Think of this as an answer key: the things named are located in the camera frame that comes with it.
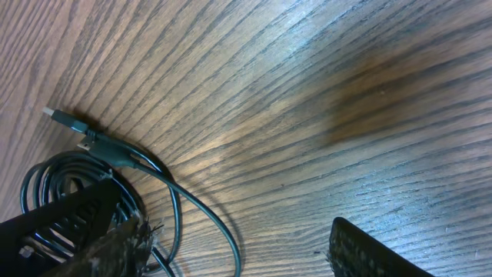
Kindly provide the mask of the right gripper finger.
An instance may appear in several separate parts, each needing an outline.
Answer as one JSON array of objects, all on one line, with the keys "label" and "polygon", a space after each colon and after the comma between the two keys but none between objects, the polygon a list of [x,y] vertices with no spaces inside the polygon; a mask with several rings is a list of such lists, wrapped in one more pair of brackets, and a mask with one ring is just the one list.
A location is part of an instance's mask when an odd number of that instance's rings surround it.
[{"label": "right gripper finger", "polygon": [[336,277],[432,277],[342,217],[332,222],[327,261]]}]

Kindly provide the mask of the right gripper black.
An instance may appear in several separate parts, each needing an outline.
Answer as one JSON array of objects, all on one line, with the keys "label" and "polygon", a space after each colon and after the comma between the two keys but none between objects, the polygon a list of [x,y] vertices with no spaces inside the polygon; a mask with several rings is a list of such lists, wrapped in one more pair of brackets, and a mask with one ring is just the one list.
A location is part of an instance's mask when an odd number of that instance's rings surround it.
[{"label": "right gripper black", "polygon": [[120,198],[106,180],[3,222],[1,275],[142,277],[159,227],[133,216],[107,233]]}]

